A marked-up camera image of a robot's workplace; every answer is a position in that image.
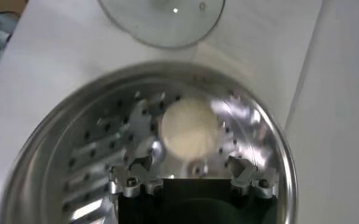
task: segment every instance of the white countertop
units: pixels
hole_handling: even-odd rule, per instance
[[[206,40],[169,51],[113,27],[96,1],[31,0],[0,63],[0,196],[19,149],[54,106],[102,74],[141,61],[195,61],[234,74],[284,126],[320,5],[231,0]],[[242,10],[227,13],[234,8]],[[323,11],[286,128],[299,176],[298,218],[359,223],[359,192],[348,191],[359,189],[359,166],[345,165],[359,164],[359,1],[326,1]],[[335,108],[346,102],[350,110],[339,114],[343,108]],[[339,126],[349,116],[355,135]],[[351,142],[333,142],[341,139]],[[354,146],[357,153],[349,151]],[[345,195],[352,204],[341,206]]]

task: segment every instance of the glass lid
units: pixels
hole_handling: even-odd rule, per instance
[[[225,0],[99,0],[106,15],[134,38],[159,47],[194,44],[216,25]]]

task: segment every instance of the white dough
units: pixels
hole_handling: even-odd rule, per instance
[[[185,161],[205,157],[215,150],[217,116],[202,99],[182,99],[163,116],[160,135],[167,150]]]

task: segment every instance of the shiny metal surface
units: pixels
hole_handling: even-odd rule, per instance
[[[218,146],[208,158],[183,163],[160,142],[159,122],[175,100],[200,96],[218,115]],[[152,156],[150,173],[159,178],[230,178],[229,156],[275,169],[278,223],[294,223],[296,173],[274,119],[235,80],[185,63],[116,71],[54,108],[23,147],[0,223],[112,223],[108,169],[146,155]]]

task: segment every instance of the metal bracket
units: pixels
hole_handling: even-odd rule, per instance
[[[250,192],[250,188],[253,188],[259,198],[271,198],[273,196],[272,188],[275,185],[276,176],[274,168],[259,171],[247,159],[232,156],[228,158],[228,167],[233,174],[231,191],[239,196],[244,196]]]
[[[145,185],[147,194],[160,195],[163,180],[150,173],[151,163],[151,156],[145,156],[135,159],[128,169],[125,166],[113,166],[109,176],[111,194],[134,198],[140,195],[141,185]]]

